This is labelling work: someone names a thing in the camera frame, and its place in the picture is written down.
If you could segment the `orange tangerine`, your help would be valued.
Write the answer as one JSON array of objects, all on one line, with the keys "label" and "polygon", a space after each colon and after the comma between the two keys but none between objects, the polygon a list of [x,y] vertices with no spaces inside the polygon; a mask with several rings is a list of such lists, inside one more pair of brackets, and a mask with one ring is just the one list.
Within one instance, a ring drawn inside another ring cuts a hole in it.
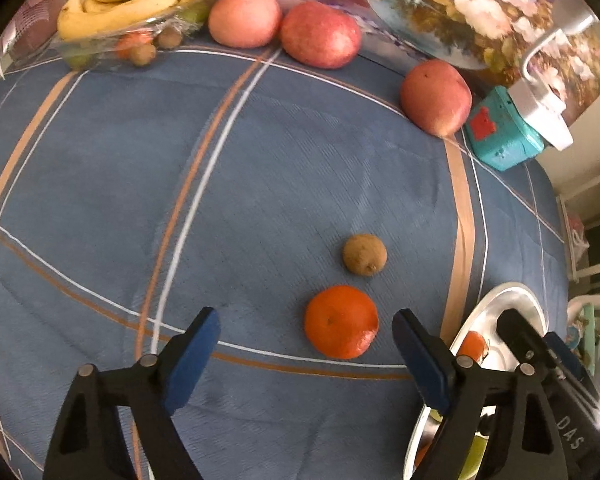
[{"label": "orange tangerine", "polygon": [[323,356],[352,360],[362,356],[379,330],[377,308],[362,290],[349,285],[326,288],[306,305],[306,338]]},{"label": "orange tangerine", "polygon": [[468,356],[481,364],[489,354],[489,343],[480,333],[470,330],[457,351],[458,356]]}]

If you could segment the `green apple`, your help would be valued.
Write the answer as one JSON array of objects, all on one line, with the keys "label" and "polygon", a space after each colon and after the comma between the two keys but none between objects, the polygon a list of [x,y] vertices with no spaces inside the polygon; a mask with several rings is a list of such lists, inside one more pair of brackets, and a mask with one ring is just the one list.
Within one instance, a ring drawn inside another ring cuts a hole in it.
[{"label": "green apple", "polygon": [[460,480],[475,479],[480,468],[488,439],[478,434],[472,439],[471,447],[466,457],[464,466],[460,471],[458,478]]}]

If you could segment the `large steel bowl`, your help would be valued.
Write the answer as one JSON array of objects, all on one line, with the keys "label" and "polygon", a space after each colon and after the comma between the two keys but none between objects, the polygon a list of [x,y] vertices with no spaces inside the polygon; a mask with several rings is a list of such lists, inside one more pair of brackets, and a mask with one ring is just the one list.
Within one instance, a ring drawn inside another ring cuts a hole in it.
[{"label": "large steel bowl", "polygon": [[[488,370],[506,372],[514,370],[518,361],[496,332],[496,323],[501,313],[511,308],[518,310],[538,334],[544,336],[547,333],[545,313],[532,290],[522,283],[508,282],[490,290],[468,315],[450,344],[454,356],[460,350],[466,335],[469,332],[476,332],[483,336],[489,346],[488,354],[481,361],[481,366]],[[439,422],[430,415],[430,412],[431,408],[424,404],[416,420],[404,457],[404,479],[413,477],[417,453],[432,441],[437,432]]]}]

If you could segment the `white shelf rack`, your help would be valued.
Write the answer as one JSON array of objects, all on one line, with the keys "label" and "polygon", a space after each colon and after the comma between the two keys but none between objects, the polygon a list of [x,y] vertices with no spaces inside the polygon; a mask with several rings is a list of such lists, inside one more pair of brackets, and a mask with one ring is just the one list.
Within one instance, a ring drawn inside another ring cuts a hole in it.
[{"label": "white shelf rack", "polygon": [[600,174],[557,195],[569,297],[600,292]]}]

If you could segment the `brown kiwi upper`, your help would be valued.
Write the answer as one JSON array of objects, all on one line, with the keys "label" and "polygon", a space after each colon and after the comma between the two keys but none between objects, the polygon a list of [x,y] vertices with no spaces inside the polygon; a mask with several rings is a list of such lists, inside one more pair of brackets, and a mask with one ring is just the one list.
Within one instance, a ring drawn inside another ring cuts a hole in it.
[{"label": "brown kiwi upper", "polygon": [[385,244],[370,233],[350,236],[343,245],[341,255],[347,270],[359,276],[373,276],[381,272],[388,260]]}]

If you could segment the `teal plastic box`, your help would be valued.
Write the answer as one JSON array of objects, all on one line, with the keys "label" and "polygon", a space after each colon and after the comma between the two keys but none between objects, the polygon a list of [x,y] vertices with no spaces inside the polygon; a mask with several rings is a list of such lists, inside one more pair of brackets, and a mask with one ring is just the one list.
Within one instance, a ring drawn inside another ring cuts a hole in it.
[{"label": "teal plastic box", "polygon": [[522,119],[502,86],[494,87],[472,108],[465,129],[471,151],[498,171],[535,158],[545,148],[542,136]]}]

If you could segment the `white lamp base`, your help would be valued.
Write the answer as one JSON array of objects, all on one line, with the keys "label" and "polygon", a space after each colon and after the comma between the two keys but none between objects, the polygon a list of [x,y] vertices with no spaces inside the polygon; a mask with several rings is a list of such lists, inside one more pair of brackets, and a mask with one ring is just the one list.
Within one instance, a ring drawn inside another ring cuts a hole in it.
[{"label": "white lamp base", "polygon": [[529,64],[534,56],[563,32],[572,36],[597,22],[597,16],[584,0],[556,0],[552,9],[552,26],[536,38],[524,51],[519,62],[521,77],[508,90],[509,97],[522,120],[558,151],[573,144],[562,112],[566,103]]}]

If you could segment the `big red apple right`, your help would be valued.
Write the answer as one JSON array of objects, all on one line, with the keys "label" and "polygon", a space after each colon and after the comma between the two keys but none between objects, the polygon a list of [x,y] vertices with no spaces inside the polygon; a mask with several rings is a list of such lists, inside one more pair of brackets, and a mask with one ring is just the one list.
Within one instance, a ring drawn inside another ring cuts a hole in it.
[{"label": "big red apple right", "polygon": [[447,138],[466,122],[472,95],[454,66],[441,60],[428,60],[404,77],[400,104],[405,116],[422,131]]}]

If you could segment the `blue plaid tablecloth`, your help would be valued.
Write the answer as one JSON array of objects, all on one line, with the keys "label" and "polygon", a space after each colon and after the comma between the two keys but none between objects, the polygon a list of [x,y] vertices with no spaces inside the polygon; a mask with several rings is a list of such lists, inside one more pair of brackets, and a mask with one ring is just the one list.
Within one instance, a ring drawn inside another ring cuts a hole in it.
[{"label": "blue plaid tablecloth", "polygon": [[[0,445],[41,477],[76,369],[124,367],[215,308],[221,338],[175,415],[207,479],[397,479],[420,408],[391,338],[415,311],[451,335],[506,282],[566,329],[564,243],[536,162],[486,169],[398,109],[367,58],[307,70],[197,39],[144,70],[48,56],[0,81]],[[359,276],[346,240],[385,244]],[[304,311],[349,285],[379,330],[323,356]]]}]

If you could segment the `red apple middle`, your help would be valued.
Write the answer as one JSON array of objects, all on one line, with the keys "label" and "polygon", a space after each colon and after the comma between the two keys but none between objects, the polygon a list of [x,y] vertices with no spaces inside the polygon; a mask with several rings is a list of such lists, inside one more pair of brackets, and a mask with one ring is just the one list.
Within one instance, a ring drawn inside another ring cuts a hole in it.
[{"label": "red apple middle", "polygon": [[362,44],[362,32],[354,18],[316,1],[300,3],[289,10],[279,36],[289,56],[321,70],[336,70],[349,64]]}]

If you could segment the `clear plastic fruit tray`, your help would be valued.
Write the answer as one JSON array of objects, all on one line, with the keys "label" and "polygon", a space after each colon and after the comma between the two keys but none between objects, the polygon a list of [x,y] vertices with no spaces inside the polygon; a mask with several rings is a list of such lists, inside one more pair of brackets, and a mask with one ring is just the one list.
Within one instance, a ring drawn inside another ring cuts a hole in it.
[{"label": "clear plastic fruit tray", "polygon": [[81,40],[64,41],[56,32],[52,48],[72,70],[146,66],[160,51],[174,50],[203,30],[214,2],[190,0],[145,23]]}]

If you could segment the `pale pink apple left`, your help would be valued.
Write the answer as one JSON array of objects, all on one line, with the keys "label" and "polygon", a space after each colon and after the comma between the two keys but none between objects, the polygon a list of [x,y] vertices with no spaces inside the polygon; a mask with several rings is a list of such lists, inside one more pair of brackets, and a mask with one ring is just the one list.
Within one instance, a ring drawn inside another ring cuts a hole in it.
[{"label": "pale pink apple left", "polygon": [[274,39],[282,19],[277,0],[218,0],[210,11],[208,29],[222,46],[255,49]]}]

